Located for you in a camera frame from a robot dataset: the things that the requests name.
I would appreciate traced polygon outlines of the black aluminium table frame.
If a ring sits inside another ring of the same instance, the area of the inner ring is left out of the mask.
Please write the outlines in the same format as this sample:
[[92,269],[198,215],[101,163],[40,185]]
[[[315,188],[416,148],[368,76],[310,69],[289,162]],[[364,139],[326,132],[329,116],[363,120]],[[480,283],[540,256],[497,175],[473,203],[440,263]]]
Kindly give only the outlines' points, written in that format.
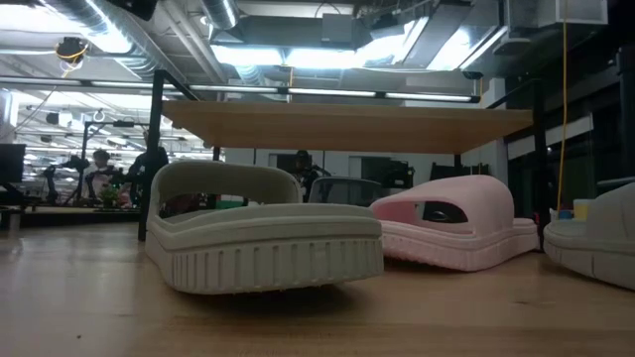
[[0,231],[11,228],[71,226],[100,223],[138,222],[138,210],[97,209],[85,207],[0,206]]

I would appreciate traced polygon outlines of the grey mesh office chair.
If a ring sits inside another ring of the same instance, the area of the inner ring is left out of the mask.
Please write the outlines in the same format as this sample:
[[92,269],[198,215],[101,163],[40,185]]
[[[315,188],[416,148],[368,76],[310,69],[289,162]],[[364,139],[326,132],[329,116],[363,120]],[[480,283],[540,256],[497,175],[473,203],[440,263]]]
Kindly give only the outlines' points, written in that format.
[[379,182],[346,177],[322,177],[314,181],[309,203],[334,203],[369,207],[384,196]]

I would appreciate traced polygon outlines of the black upright panel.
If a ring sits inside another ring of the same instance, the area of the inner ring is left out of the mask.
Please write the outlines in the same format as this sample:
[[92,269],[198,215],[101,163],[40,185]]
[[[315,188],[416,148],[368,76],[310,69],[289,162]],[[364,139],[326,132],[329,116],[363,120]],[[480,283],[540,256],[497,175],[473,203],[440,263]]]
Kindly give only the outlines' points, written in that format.
[[476,166],[462,166],[460,168],[456,168],[454,166],[444,166],[433,162],[430,173],[430,180],[476,175],[491,176],[492,171],[490,169],[490,166],[478,164]]

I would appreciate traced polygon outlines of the grey foam slide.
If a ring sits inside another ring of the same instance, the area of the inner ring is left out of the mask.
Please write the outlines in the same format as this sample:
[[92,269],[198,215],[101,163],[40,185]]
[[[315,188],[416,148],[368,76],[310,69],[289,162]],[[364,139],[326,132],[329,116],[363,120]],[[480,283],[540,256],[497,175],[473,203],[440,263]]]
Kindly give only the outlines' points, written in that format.
[[[162,215],[171,199],[234,195],[245,206]],[[380,222],[370,209],[305,203],[299,183],[268,167],[180,161],[157,171],[145,250],[176,291],[228,295],[333,285],[384,272]]]
[[635,182],[593,199],[584,221],[549,223],[543,248],[564,268],[635,292]]

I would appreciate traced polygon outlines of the long LED light bar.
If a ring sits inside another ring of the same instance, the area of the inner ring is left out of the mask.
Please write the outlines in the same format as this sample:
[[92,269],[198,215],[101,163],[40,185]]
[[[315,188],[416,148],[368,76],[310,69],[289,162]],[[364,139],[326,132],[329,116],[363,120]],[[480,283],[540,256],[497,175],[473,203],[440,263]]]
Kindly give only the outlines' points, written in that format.
[[[165,78],[163,90],[167,95],[185,96],[195,99],[198,93],[230,93],[230,94],[260,94],[260,95],[309,95],[309,96],[337,96],[364,99],[413,100],[426,102],[477,103],[480,97],[476,95],[460,95],[428,92],[395,92],[355,89],[324,89],[281,86],[246,86],[229,84],[175,84]],[[67,79],[51,77],[26,77],[0,75],[0,87],[36,89],[57,87],[62,91],[92,91],[96,93],[110,93],[129,91],[139,94],[151,94],[155,85],[153,82]]]

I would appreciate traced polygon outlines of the person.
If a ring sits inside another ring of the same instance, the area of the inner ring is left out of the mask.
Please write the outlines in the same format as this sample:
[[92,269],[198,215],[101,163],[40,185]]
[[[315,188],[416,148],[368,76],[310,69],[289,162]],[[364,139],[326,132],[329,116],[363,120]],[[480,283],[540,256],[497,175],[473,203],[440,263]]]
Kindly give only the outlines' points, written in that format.
[[296,152],[295,167],[293,176],[300,185],[303,193],[303,202],[308,202],[314,182],[321,177],[330,177],[331,173],[315,165],[306,150]]
[[[157,152],[158,159],[154,161],[154,166],[158,170],[169,163],[169,158],[166,149],[161,144],[158,145]],[[145,173],[149,164],[150,161],[147,158],[147,152],[144,151],[135,158],[135,161],[126,174],[125,185],[121,188],[121,191],[128,189],[129,197],[133,204],[139,204],[139,191],[143,190]]]
[[96,150],[92,158],[93,163],[84,171],[85,193],[91,202],[102,203],[98,197],[101,190],[111,185],[119,191],[125,176],[122,168],[109,164],[110,155],[105,150]]

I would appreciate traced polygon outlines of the wooden shelf black metal frame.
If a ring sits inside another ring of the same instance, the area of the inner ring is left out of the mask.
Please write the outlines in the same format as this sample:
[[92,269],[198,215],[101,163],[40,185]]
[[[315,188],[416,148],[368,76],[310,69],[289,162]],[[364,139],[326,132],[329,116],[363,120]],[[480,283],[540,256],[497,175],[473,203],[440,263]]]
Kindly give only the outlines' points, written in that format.
[[[397,107],[306,103],[241,103],[163,98],[169,75],[156,71],[150,119],[155,140],[162,117],[198,135],[214,147],[307,149],[459,155],[522,129],[536,129],[542,116],[534,110]],[[355,208],[349,218],[341,209],[316,210],[298,194],[274,194],[272,180],[290,177],[266,169],[264,183],[241,180],[233,188],[258,200],[256,207],[207,214],[201,218],[211,235],[191,230],[200,247],[309,243],[333,238],[362,238],[377,223]]]

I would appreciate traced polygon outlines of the pink foam slide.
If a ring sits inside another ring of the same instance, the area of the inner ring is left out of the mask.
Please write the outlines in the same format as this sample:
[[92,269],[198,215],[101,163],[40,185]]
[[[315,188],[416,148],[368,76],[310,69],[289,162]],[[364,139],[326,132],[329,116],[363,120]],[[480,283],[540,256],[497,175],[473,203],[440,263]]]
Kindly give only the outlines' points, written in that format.
[[[466,220],[425,219],[417,206],[431,202],[458,208]],[[492,176],[430,180],[370,205],[382,227],[386,257],[462,272],[500,265],[540,247],[536,223],[517,218],[512,194]]]

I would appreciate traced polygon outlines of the dark background monitor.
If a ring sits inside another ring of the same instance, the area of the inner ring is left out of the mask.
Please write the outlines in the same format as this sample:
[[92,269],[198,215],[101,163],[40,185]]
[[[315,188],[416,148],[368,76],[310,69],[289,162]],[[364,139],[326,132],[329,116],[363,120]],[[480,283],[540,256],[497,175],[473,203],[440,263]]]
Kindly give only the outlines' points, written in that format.
[[0,144],[0,183],[17,183],[23,179],[24,144]]

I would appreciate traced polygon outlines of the small green background plant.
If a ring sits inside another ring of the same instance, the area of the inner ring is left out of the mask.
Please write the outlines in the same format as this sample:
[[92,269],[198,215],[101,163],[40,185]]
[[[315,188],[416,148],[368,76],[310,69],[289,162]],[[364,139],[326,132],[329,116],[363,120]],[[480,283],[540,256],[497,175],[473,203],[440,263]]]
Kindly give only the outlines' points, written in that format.
[[99,193],[98,197],[104,207],[112,208],[119,206],[118,189],[111,185],[105,186]]

